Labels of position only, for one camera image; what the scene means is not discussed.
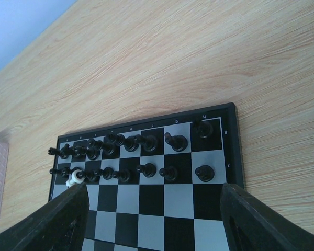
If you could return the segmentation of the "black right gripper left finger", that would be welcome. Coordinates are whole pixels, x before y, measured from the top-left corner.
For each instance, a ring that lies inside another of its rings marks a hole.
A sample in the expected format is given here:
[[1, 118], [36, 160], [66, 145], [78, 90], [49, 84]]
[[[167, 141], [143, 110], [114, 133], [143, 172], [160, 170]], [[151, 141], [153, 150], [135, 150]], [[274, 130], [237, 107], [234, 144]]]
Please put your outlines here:
[[88, 211], [86, 183], [74, 185], [0, 233], [0, 250], [81, 250]]

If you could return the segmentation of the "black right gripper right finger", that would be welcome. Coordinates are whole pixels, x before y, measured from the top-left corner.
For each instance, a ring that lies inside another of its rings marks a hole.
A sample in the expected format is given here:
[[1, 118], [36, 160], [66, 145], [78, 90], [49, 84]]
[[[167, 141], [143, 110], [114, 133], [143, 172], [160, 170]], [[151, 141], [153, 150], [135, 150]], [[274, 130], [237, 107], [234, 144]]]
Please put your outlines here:
[[235, 184], [222, 186], [220, 210], [230, 250], [314, 250], [314, 235]]

